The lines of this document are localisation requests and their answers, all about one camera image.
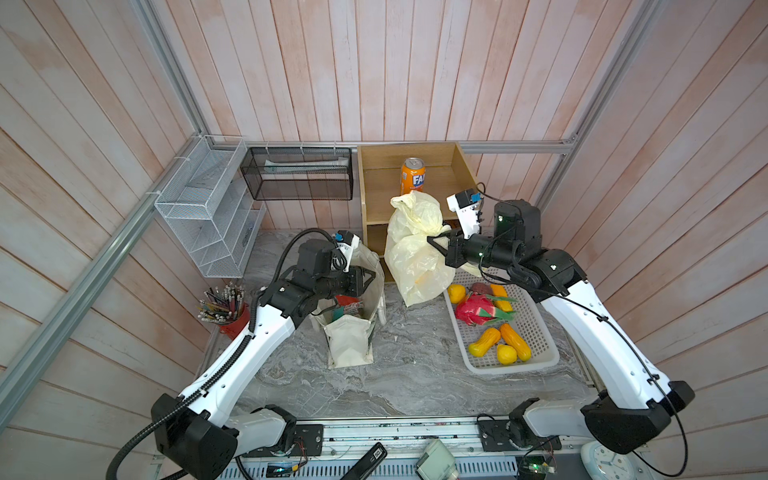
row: black mesh basket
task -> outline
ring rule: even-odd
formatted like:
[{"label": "black mesh basket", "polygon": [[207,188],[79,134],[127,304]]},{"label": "black mesh basket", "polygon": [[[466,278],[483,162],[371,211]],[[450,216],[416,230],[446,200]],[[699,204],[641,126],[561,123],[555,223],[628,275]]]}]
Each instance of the black mesh basket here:
[{"label": "black mesh basket", "polygon": [[352,200],[352,149],[251,147],[240,166],[254,200]]}]

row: white plastic basket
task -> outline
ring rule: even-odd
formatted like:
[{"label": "white plastic basket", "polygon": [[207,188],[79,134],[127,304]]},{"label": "white plastic basket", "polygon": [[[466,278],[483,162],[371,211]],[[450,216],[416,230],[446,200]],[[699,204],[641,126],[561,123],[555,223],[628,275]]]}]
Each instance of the white plastic basket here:
[{"label": "white plastic basket", "polygon": [[[489,269],[489,273],[499,275],[498,269]],[[457,269],[456,274],[453,277],[453,283],[463,285],[469,288],[475,282],[482,282],[482,279],[465,272],[464,270]],[[541,314],[536,308],[536,304],[528,292],[515,285],[507,285],[504,287],[507,290],[507,295],[517,300],[512,303],[512,308],[515,309],[515,318],[509,322],[509,325],[517,332],[523,340],[531,347],[531,358],[527,362],[522,362],[520,359],[511,365],[502,365],[496,358],[496,348],[491,349],[482,357],[476,357],[467,353],[467,346],[470,343],[476,342],[480,335],[483,334],[491,326],[498,328],[501,325],[500,322],[492,323],[490,325],[474,325],[469,326],[461,320],[456,319],[456,315],[453,312],[454,306],[451,304],[451,300],[448,297],[448,291],[443,292],[445,302],[448,304],[448,311],[451,314],[451,321],[453,322],[453,329],[456,332],[456,339],[462,349],[462,358],[464,364],[470,372],[477,373],[479,375],[501,375],[508,373],[521,373],[531,372],[533,370],[540,370],[547,368],[548,366],[555,365],[560,361],[560,353],[557,346],[554,344],[552,335],[549,333],[549,329],[544,323],[544,319],[541,318]]]}]

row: orange soda can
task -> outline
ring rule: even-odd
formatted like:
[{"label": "orange soda can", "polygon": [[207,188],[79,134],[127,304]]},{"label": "orange soda can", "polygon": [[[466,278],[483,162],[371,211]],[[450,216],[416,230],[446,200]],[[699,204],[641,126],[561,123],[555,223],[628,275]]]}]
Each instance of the orange soda can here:
[{"label": "orange soda can", "polygon": [[402,175],[400,175],[400,194],[405,195],[411,190],[422,191],[424,187],[424,160],[421,158],[406,158],[402,164]]}]

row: plastic bag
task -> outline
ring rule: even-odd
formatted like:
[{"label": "plastic bag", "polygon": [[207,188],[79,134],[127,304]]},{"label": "plastic bag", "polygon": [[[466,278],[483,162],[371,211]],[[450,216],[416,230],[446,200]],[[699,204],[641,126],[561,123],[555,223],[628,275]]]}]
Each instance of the plastic bag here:
[{"label": "plastic bag", "polygon": [[373,363],[373,327],[371,320],[351,315],[344,315],[325,326],[330,352],[328,368],[338,369]]},{"label": "plastic bag", "polygon": [[[387,227],[386,261],[406,306],[431,300],[448,288],[455,269],[445,265],[445,258],[427,237],[450,230],[442,224],[440,203],[431,195],[416,190],[394,197],[390,203],[395,213]],[[447,246],[448,239],[440,238]]]}]

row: wooden plank wall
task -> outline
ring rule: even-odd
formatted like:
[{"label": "wooden plank wall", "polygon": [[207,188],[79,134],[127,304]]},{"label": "wooden plank wall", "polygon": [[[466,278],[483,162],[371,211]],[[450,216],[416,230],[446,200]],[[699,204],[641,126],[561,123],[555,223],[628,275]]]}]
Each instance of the wooden plank wall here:
[{"label": "wooden plank wall", "polygon": [[[212,132],[252,141],[568,138],[641,4],[153,2]],[[492,196],[535,200],[556,160],[471,168]],[[262,228],[360,227],[346,204],[270,201]]]},{"label": "wooden plank wall", "polygon": [[[696,390],[692,478],[768,472],[767,25],[759,0],[667,4],[542,216],[545,243]],[[654,444],[678,470],[677,426]]]},{"label": "wooden plank wall", "polygon": [[[0,64],[5,370],[194,128],[129,0],[0,2]],[[208,286],[154,221],[0,435],[0,476],[103,478],[154,400],[192,380]],[[153,452],[121,478],[145,478]]]}]

